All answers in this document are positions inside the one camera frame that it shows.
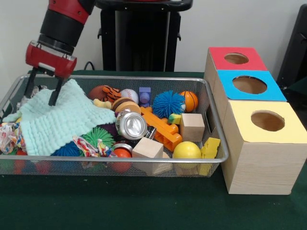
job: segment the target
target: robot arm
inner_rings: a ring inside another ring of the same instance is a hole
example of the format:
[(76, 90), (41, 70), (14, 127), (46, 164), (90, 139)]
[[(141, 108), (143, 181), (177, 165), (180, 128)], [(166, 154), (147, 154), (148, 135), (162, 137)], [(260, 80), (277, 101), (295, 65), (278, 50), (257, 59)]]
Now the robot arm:
[(77, 58), (72, 56), (84, 24), (92, 13), (95, 0), (49, 0), (48, 10), (38, 41), (32, 41), (26, 52), (26, 63), (33, 66), (24, 93), (30, 98), (38, 71), (55, 76), (58, 84), (49, 100), (55, 105), (63, 80), (72, 74)]

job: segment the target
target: black stand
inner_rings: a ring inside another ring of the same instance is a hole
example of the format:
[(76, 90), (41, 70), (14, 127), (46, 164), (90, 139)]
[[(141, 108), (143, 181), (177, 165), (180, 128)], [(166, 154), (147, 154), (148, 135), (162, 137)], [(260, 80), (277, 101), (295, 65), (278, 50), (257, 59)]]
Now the black stand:
[(307, 96), (292, 89), (294, 84), (307, 76), (307, 4), (302, 5), (277, 83), (288, 102), (307, 128)]
[(98, 0), (104, 70), (174, 71), (179, 11), (192, 0), (133, 2)]

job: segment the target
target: orange basketball toy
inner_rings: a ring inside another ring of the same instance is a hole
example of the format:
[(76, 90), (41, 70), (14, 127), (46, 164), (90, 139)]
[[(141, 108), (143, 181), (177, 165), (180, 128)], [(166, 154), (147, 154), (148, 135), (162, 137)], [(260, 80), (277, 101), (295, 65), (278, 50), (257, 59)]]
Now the orange basketball toy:
[(184, 91), (180, 95), (185, 98), (186, 112), (192, 112), (198, 106), (198, 98), (195, 93), (190, 91)]

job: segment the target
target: circular hole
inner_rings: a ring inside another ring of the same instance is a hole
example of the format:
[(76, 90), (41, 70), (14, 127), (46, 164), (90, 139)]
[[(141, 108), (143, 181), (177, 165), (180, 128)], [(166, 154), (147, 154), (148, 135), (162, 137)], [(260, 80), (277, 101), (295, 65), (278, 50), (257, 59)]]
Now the circular hole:
[(227, 54), (224, 58), (226, 61), (230, 62), (231, 64), (236, 64), (236, 65), (242, 65), (248, 63), (249, 61), (248, 57), (239, 53), (230, 53)]
[(266, 92), (268, 86), (258, 78), (251, 76), (239, 76), (232, 80), (234, 86), (242, 91), (251, 94), (260, 94)]
[(284, 127), (284, 119), (271, 111), (256, 111), (251, 116), (254, 125), (267, 131), (276, 132)]

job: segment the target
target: black cable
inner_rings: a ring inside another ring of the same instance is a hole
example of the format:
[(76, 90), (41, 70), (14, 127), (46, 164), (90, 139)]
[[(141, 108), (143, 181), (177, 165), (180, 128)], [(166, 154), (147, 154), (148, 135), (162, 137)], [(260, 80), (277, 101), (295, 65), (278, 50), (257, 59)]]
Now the black cable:
[(94, 65), (93, 65), (93, 63), (92, 63), (91, 61), (88, 61), (88, 62), (85, 64), (83, 70), (86, 70), (88, 65), (91, 65), (92, 69), (95, 70), (95, 67), (94, 67)]

